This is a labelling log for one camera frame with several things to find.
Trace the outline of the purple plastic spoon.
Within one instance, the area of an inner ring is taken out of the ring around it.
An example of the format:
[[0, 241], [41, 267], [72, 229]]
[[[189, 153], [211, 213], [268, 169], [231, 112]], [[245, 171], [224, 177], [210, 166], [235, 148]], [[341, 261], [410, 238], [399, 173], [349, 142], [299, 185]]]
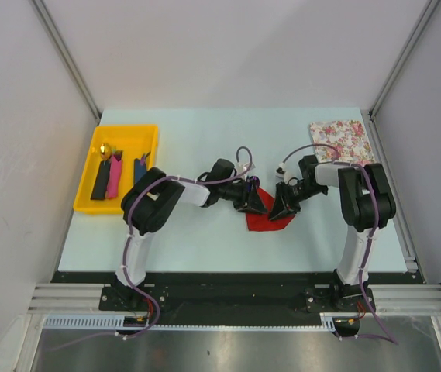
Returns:
[[260, 179], [257, 176], [249, 176], [247, 179], [248, 181], [248, 190], [249, 191], [255, 191], [260, 186]]

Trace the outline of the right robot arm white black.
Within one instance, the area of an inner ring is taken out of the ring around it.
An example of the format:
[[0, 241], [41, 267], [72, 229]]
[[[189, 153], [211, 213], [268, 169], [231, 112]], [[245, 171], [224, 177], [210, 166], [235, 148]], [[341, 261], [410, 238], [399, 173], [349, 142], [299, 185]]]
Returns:
[[332, 273], [328, 288], [305, 292], [307, 309], [354, 312], [371, 306], [368, 267], [378, 232], [395, 217], [396, 203], [384, 168], [379, 163], [361, 166], [344, 162], [320, 163], [315, 155], [303, 157], [298, 166], [301, 178], [295, 183], [276, 184], [271, 221], [297, 215], [301, 202], [330, 187], [339, 190], [340, 210], [348, 225], [341, 261]]

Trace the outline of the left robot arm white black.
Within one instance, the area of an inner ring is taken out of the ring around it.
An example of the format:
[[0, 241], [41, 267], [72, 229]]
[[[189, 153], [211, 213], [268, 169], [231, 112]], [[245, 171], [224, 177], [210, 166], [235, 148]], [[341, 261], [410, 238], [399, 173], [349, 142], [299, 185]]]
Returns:
[[164, 226], [177, 203], [208, 208], [219, 200], [232, 202], [236, 211], [262, 215], [267, 208], [259, 195], [259, 179], [247, 173], [252, 164], [236, 166], [218, 159], [209, 172], [189, 180], [168, 176], [157, 167], [150, 168], [124, 196], [123, 219], [129, 232], [116, 271], [122, 283], [116, 300], [133, 310], [142, 304], [143, 290], [138, 287], [146, 276], [146, 261], [154, 235]]

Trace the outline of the red paper napkin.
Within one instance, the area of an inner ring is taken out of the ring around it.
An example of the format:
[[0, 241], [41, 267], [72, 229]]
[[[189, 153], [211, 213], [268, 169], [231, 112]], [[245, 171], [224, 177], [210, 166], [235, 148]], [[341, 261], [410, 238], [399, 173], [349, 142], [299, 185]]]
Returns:
[[[267, 193], [264, 189], [258, 189], [258, 195], [264, 203], [267, 210], [270, 212], [274, 206], [274, 197]], [[280, 231], [286, 228], [295, 217], [290, 215], [282, 219], [271, 221], [269, 220], [269, 213], [257, 215], [253, 213], [246, 214], [246, 225], [250, 232], [272, 232]]]

